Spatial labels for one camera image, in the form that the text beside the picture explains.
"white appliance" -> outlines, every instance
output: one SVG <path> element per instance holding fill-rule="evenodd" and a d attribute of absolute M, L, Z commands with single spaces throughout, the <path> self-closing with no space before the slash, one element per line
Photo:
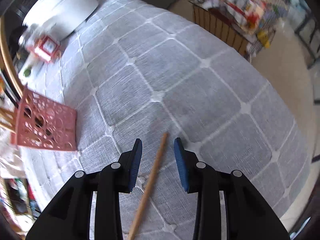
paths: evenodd
<path fill-rule="evenodd" d="M 38 0 L 23 24 L 42 26 L 61 41 L 86 20 L 97 6 L 98 0 Z"/>

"gray checkered tablecloth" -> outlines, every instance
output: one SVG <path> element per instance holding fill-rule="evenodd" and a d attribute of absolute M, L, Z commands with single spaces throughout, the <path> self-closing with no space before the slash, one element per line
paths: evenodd
<path fill-rule="evenodd" d="M 137 185 L 120 195 L 126 236 L 165 131 L 169 147 L 137 239 L 192 239 L 197 195 L 181 187 L 176 137 L 216 170 L 243 171 L 278 216 L 295 200 L 310 168 L 304 139 L 270 83 L 233 48 L 139 0 L 101 0 L 64 42 L 61 60 L 30 88 L 77 110 L 78 152 L 21 149 L 41 209 L 75 171 L 100 171 L 140 138 Z"/>

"tile floor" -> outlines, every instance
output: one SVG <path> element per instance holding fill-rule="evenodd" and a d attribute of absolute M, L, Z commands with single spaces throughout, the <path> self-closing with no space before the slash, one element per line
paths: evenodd
<path fill-rule="evenodd" d="M 169 11 L 193 21 L 193 8 L 188 0 L 177 0 Z M 304 18 L 301 8 L 290 8 L 287 19 L 279 23 L 278 31 L 269 49 L 262 50 L 252 59 L 252 65 L 267 78 L 293 113 L 298 127 L 304 134 L 310 155 L 320 154 L 320 106 L 313 105 L 313 87 L 320 97 L 320 64 L 310 71 L 307 64 L 310 56 L 294 35 L 294 29 Z M 310 22 L 301 32 L 308 40 L 314 23 Z M 316 47 L 320 42 L 316 33 Z M 290 230 L 303 212 L 308 198 L 319 176 L 320 162 L 311 165 L 310 175 L 296 200 L 281 217 L 287 230 Z"/>

